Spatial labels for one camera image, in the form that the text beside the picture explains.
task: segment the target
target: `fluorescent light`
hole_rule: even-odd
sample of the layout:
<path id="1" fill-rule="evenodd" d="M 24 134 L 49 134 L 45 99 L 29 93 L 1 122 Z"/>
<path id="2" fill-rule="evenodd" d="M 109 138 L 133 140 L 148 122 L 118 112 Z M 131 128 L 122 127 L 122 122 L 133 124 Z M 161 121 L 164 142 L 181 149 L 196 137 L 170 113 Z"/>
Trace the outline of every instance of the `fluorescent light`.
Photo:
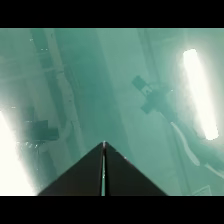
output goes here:
<path id="1" fill-rule="evenodd" d="M 31 182 L 19 161 L 16 140 L 0 111 L 0 195 L 34 195 Z"/>
<path id="2" fill-rule="evenodd" d="M 219 134 L 212 101 L 206 76 L 198 58 L 197 51 L 195 49 L 185 51 L 183 58 L 191 93 L 205 137 L 208 140 L 216 139 Z"/>

